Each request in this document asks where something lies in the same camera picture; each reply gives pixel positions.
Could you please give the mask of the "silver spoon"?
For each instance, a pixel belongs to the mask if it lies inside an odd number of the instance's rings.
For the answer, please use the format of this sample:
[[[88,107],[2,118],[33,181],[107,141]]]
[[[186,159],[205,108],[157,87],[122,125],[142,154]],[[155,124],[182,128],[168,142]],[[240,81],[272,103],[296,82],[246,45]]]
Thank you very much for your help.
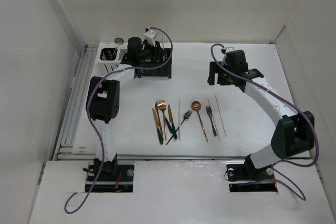
[[[122,46],[124,44],[124,39],[121,38],[121,37],[117,37],[117,38],[114,39],[114,43],[115,43],[116,47],[115,47],[114,52],[112,54],[113,59],[115,59],[117,57],[118,47]]]

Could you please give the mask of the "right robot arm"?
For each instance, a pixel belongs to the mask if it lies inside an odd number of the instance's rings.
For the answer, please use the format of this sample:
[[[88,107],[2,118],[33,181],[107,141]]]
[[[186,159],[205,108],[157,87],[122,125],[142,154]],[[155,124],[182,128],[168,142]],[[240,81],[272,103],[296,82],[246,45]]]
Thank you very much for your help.
[[[316,146],[314,116],[300,111],[295,105],[282,98],[257,69],[251,69],[243,50],[228,51],[221,48],[223,60],[209,64],[207,83],[210,86],[234,85],[251,97],[271,118],[275,131],[270,143],[261,150],[245,157],[244,163],[227,165],[230,182],[264,180],[271,178],[267,173],[274,164],[309,151]]]

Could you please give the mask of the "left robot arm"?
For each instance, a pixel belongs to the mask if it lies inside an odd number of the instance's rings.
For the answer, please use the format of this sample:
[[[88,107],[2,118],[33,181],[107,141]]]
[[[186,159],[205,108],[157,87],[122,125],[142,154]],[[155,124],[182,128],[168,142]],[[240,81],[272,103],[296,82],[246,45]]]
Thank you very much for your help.
[[[120,89],[127,81],[142,75],[171,77],[171,49],[157,40],[131,37],[124,53],[117,51],[109,58],[117,67],[105,76],[90,80],[86,113],[98,135],[98,149],[90,167],[95,179],[114,179],[118,171],[117,149],[110,133],[110,121],[120,108]]]

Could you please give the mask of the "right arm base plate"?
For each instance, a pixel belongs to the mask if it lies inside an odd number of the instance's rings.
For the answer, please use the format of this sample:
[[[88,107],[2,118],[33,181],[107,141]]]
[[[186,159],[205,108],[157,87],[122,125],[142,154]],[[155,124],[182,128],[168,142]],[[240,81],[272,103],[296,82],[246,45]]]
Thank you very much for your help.
[[[227,164],[226,168],[225,175],[231,193],[276,193],[278,191],[273,170],[270,170],[270,174],[267,173],[269,167],[251,173],[245,169],[244,164]]]

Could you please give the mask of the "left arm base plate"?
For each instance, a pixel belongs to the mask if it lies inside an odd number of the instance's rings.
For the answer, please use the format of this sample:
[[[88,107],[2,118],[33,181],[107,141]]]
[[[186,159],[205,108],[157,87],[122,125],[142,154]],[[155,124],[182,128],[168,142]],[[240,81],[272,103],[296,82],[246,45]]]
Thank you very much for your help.
[[[88,192],[93,184],[98,168],[90,164],[88,168],[83,168],[87,173],[85,182],[85,192]],[[115,175],[102,171],[95,183],[92,193],[131,193],[133,192],[134,165],[118,165]]]

